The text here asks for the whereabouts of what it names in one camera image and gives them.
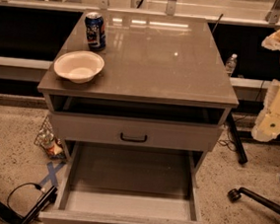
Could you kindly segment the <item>grey drawer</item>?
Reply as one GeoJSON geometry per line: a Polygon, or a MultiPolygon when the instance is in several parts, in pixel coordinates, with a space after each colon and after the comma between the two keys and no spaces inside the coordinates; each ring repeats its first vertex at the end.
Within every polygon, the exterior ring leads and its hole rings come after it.
{"type": "Polygon", "coordinates": [[[57,138],[138,147],[211,151],[221,126],[129,119],[68,112],[49,112],[57,138]]]}
{"type": "Polygon", "coordinates": [[[76,143],[44,224],[204,224],[187,151],[76,143]]]}

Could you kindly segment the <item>grey drawer cabinet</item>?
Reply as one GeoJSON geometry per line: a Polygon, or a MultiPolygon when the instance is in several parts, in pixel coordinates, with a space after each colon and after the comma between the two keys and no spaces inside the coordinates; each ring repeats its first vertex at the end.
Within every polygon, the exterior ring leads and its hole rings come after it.
{"type": "MultiPolygon", "coordinates": [[[[114,11],[104,18],[106,48],[96,53],[103,70],[87,83],[73,83],[55,73],[53,62],[38,85],[50,112],[222,127],[238,99],[205,20],[114,11]]],[[[78,22],[57,58],[90,51],[85,32],[78,22]]],[[[60,140],[66,154],[75,142],[98,143],[60,140]]],[[[192,153],[195,165],[210,152],[179,151],[192,153]]]]}

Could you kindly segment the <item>white paper bowl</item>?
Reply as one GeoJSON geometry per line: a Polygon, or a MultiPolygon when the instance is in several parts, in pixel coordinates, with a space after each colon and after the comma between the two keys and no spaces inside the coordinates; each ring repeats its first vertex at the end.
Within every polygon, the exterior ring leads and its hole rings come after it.
{"type": "Polygon", "coordinates": [[[55,73],[73,83],[87,83],[98,75],[104,68],[101,56],[91,51],[74,51],[59,56],[54,61],[55,73]]]}

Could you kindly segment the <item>blue soda can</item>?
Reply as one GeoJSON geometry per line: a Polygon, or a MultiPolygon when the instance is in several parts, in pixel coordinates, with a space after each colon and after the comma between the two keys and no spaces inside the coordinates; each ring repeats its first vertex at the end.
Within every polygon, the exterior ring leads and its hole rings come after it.
{"type": "Polygon", "coordinates": [[[87,44],[92,51],[105,49],[105,21],[98,12],[89,12],[85,18],[87,44]]]}

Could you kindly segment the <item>clear plastic water bottle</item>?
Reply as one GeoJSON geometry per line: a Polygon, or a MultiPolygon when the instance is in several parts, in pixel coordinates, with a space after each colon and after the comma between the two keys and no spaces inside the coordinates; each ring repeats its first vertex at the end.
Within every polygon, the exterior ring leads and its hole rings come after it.
{"type": "Polygon", "coordinates": [[[225,68],[226,68],[226,73],[228,74],[229,77],[232,76],[234,70],[237,67],[237,60],[238,60],[238,56],[235,53],[233,53],[231,57],[226,61],[225,68]]]}

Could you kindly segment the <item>blue tape cross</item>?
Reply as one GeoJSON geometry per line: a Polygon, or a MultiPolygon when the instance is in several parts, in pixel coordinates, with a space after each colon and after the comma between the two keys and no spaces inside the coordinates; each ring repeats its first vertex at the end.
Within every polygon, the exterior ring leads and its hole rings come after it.
{"type": "Polygon", "coordinates": [[[65,163],[60,162],[56,165],[53,162],[49,162],[46,164],[46,168],[48,170],[48,174],[40,181],[39,185],[44,187],[48,182],[55,187],[59,185],[56,175],[58,172],[64,167],[65,163]]]}

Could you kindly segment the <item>black table leg right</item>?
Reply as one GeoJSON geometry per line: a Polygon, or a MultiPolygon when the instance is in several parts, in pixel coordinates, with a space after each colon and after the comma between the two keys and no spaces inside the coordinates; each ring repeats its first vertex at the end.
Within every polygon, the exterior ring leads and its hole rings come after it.
{"type": "Polygon", "coordinates": [[[229,124],[230,130],[231,130],[230,132],[234,139],[234,145],[236,146],[236,149],[237,149],[239,164],[244,165],[247,163],[247,156],[245,154],[245,149],[242,145],[242,141],[238,134],[238,129],[236,127],[236,124],[235,124],[235,121],[233,119],[231,112],[229,112],[229,114],[227,116],[227,123],[229,124]]]}

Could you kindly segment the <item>black office chair leg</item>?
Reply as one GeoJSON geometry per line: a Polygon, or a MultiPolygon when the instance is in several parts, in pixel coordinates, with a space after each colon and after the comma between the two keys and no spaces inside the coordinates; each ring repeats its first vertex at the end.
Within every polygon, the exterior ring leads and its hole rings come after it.
{"type": "Polygon", "coordinates": [[[227,197],[229,198],[230,202],[236,202],[239,199],[241,199],[242,194],[248,196],[252,200],[257,201],[259,204],[268,207],[271,211],[274,211],[280,215],[279,204],[270,201],[270,199],[262,197],[261,195],[257,194],[254,191],[249,190],[248,188],[240,187],[240,188],[234,188],[232,190],[229,190],[229,192],[227,193],[227,197]]]}

